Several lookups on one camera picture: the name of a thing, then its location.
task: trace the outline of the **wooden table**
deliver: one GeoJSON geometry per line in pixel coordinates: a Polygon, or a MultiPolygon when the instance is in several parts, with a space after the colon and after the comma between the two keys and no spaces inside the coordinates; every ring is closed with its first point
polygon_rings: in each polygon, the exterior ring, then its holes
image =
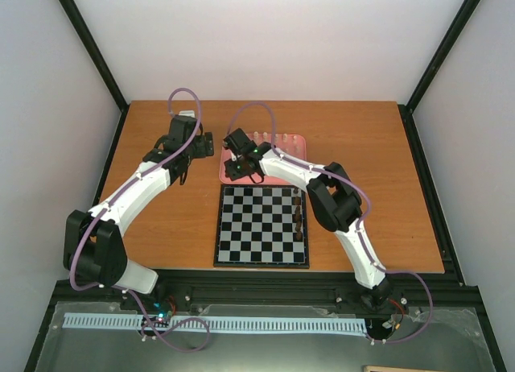
{"type": "MultiPolygon", "coordinates": [[[[215,139],[215,156],[193,161],[187,182],[176,182],[133,221],[124,243],[129,258],[147,267],[212,269],[220,199],[221,140],[243,101],[204,101],[205,131],[215,139]]],[[[278,133],[306,138],[313,163],[342,164],[373,202],[365,225],[381,261],[390,269],[443,272],[433,229],[410,148],[394,102],[272,101],[278,133]]],[[[174,111],[195,109],[177,101],[174,111]]],[[[165,101],[133,101],[109,170],[102,199],[122,184],[168,132],[165,101]]],[[[268,113],[247,109],[237,126],[270,132],[268,113]]],[[[309,271],[351,271],[340,243],[322,229],[308,205],[309,271]]]]}

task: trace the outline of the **chessboard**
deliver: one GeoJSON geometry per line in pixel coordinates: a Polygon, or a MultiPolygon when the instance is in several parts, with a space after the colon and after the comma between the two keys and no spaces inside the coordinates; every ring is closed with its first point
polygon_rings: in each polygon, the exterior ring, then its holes
{"type": "Polygon", "coordinates": [[[214,266],[308,268],[304,192],[222,184],[214,266]]]}

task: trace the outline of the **black beam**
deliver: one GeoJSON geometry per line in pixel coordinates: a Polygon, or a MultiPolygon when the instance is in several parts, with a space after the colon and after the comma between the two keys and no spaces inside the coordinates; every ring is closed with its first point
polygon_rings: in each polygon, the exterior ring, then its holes
{"type": "Polygon", "coordinates": [[[88,51],[91,60],[97,67],[97,70],[100,73],[102,79],[104,80],[107,89],[111,92],[111,95],[113,96],[116,105],[118,106],[120,111],[125,110],[127,108],[127,101],[123,97],[120,88],[118,88],[118,85],[114,80],[113,74],[111,74],[111,71],[107,66],[107,63],[105,62],[104,57],[100,53],[100,49],[95,43],[95,39],[91,35],[91,32],[89,32],[88,26],[82,18],[82,15],[80,14],[80,11],[77,8],[77,5],[75,4],[74,0],[59,0],[59,2],[61,3],[64,12],[66,13],[68,18],[70,19],[70,22],[75,28],[75,31],[79,35],[82,44],[88,51]]]}
{"type": "Polygon", "coordinates": [[[427,165],[426,156],[424,155],[413,116],[410,115],[404,105],[399,105],[399,112],[406,132],[406,138],[410,145],[418,179],[422,187],[422,194],[426,200],[427,212],[429,213],[431,224],[433,225],[436,242],[439,245],[440,254],[442,255],[444,267],[446,267],[447,272],[447,268],[451,265],[452,272],[455,273],[456,279],[464,283],[464,277],[459,268],[458,257],[452,245],[451,235],[449,234],[449,229],[447,228],[447,223],[443,216],[442,205],[436,193],[435,183],[433,182],[429,166],[427,165]]]}
{"type": "Polygon", "coordinates": [[[105,181],[107,180],[107,175],[109,174],[109,169],[111,168],[111,163],[113,162],[114,152],[116,151],[116,147],[118,145],[118,141],[120,140],[120,136],[122,135],[123,126],[126,123],[127,114],[129,113],[130,105],[128,105],[124,110],[122,110],[122,114],[120,115],[120,120],[118,121],[118,125],[114,132],[113,142],[111,143],[111,147],[109,148],[109,153],[107,155],[107,159],[105,160],[104,169],[102,170],[102,175],[100,181],[97,186],[97,191],[95,192],[95,198],[93,199],[93,205],[97,205],[102,196],[102,191],[104,190],[105,181]]]}
{"type": "Polygon", "coordinates": [[[426,93],[427,88],[436,76],[436,73],[442,66],[442,63],[447,58],[447,55],[454,46],[455,41],[458,39],[459,34],[467,24],[468,20],[472,16],[472,13],[476,9],[480,0],[464,0],[454,20],[452,21],[447,33],[442,39],[442,42],[436,49],[431,62],[427,66],[426,71],[423,73],[417,87],[411,94],[411,98],[406,104],[408,111],[412,114],[415,108],[422,100],[423,95],[426,93]]]}

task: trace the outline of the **white wall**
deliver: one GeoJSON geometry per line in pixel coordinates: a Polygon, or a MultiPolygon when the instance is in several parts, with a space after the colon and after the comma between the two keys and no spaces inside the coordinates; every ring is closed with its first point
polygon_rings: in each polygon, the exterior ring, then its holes
{"type": "Polygon", "coordinates": [[[0,0],[0,360],[23,370],[119,112],[57,0],[0,0]]]}
{"type": "Polygon", "coordinates": [[[130,100],[406,102],[463,0],[76,0],[130,100]]]}
{"type": "Polygon", "coordinates": [[[483,0],[415,121],[471,285],[479,285],[508,370],[515,370],[515,9],[483,0]]]}

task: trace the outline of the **pink tray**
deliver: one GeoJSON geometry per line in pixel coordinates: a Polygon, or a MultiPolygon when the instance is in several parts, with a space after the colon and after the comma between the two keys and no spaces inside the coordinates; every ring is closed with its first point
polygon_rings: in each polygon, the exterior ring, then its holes
{"type": "MultiPolygon", "coordinates": [[[[266,136],[266,140],[263,139],[263,133],[258,134],[257,139],[254,140],[254,134],[248,133],[247,136],[251,140],[253,140],[257,145],[261,144],[263,141],[270,142],[270,134],[266,136]]],[[[302,160],[306,159],[306,139],[298,134],[288,134],[287,141],[283,141],[283,134],[279,134],[277,137],[277,141],[275,142],[275,146],[278,148],[281,148],[283,151],[285,151],[288,155],[292,155],[294,157],[298,157],[302,160]]],[[[229,160],[231,158],[231,151],[226,150],[222,148],[222,156],[220,159],[220,170],[218,173],[218,177],[220,177],[220,181],[224,184],[255,184],[252,182],[252,180],[247,176],[242,179],[231,181],[228,177],[225,177],[225,166],[224,162],[229,160]]],[[[261,177],[259,177],[258,174],[252,175],[252,178],[259,183],[261,181],[261,177]]],[[[262,183],[259,184],[289,184],[284,180],[278,179],[277,177],[272,176],[265,176],[265,180],[262,183]]]]}

